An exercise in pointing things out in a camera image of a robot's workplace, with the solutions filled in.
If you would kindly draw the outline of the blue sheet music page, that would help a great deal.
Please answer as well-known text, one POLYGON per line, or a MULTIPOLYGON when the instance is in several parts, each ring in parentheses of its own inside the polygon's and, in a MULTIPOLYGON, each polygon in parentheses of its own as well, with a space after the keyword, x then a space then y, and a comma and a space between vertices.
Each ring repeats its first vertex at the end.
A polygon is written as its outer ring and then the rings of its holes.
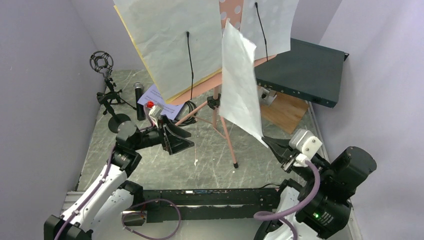
POLYGON ((137 103, 140 105, 145 105, 148 101, 152 101, 157 105, 158 104, 163 105, 163 111, 161 114, 166 115, 170 120, 174 120, 184 106, 184 103, 179 105, 172 105, 172 104, 165 103, 164 99, 162 98, 155 84, 152 84, 143 93, 143 95, 137 100, 137 103))

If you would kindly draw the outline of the white paper sheet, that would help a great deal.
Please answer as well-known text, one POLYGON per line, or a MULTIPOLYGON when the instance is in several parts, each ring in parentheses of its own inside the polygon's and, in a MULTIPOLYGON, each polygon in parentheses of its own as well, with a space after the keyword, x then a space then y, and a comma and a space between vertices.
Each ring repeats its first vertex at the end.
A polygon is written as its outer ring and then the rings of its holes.
POLYGON ((261 109, 254 71, 256 45, 227 20, 221 46, 222 84, 219 114, 268 148, 263 140, 261 109))
POLYGON ((245 0, 240 33, 256 45, 256 60, 291 50, 298 0, 245 0))

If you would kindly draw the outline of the black round-base mic stand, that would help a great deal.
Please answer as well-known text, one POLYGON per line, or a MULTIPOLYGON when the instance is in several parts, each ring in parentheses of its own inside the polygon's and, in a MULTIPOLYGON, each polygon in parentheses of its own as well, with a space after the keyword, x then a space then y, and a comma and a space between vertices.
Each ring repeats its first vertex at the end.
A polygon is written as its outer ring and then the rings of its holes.
POLYGON ((118 97, 117 92, 109 92, 109 93, 98 92, 96 94, 96 98, 99 104, 104 105, 106 112, 111 114, 111 118, 108 121, 108 128, 111 132, 115 134, 119 132, 119 126, 122 123, 131 120, 131 118, 124 113, 119 113, 119 114, 115 113, 115 110, 113 109, 112 104, 109 103, 109 100, 113 100, 117 97, 118 97))

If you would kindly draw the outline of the black tripod mic stand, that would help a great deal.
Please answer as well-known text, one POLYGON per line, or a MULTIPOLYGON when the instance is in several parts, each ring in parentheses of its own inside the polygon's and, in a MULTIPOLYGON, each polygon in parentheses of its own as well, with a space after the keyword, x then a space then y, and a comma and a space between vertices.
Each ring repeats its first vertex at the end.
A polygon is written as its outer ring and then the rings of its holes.
POLYGON ((120 93, 122 93, 122 90, 115 90, 115 87, 117 86, 116 83, 113 81, 113 78, 111 77, 113 66, 114 66, 114 60, 112 56, 105 52, 105 51, 95 51, 89 59, 89 65, 92 70, 94 70, 96 73, 102 74, 103 80, 105 82, 106 87, 109 89, 109 94, 115 94, 115 96, 108 101, 111 105, 122 105, 127 104, 130 106, 133 110, 136 110, 136 107, 125 101, 121 98, 120 93))

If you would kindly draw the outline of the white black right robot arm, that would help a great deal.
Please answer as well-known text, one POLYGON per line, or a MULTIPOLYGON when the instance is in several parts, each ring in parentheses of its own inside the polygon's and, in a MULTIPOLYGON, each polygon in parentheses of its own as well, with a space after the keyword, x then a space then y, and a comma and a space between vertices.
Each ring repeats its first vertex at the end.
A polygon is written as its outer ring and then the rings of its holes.
POLYGON ((326 240, 342 230, 350 219, 350 198, 377 169, 364 149, 347 147, 334 161, 318 154, 320 140, 309 136, 298 142, 264 136, 262 140, 286 172, 299 175, 305 185, 284 180, 275 200, 275 211, 259 211, 257 240, 326 240))

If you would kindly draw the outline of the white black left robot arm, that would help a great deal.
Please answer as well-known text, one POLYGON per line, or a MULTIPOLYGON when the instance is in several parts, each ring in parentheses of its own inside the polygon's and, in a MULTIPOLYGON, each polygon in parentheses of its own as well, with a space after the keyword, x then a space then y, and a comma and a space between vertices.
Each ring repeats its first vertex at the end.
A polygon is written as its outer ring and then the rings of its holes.
POLYGON ((173 155, 194 146, 190 137, 191 133, 166 116, 160 116, 152 127, 144 130, 132 121, 121 123, 99 176, 60 216, 48 217, 43 226, 44 239, 100 239, 111 220, 127 209, 139 209, 144 203, 143 187, 128 180, 142 159, 138 150, 162 145, 173 155))

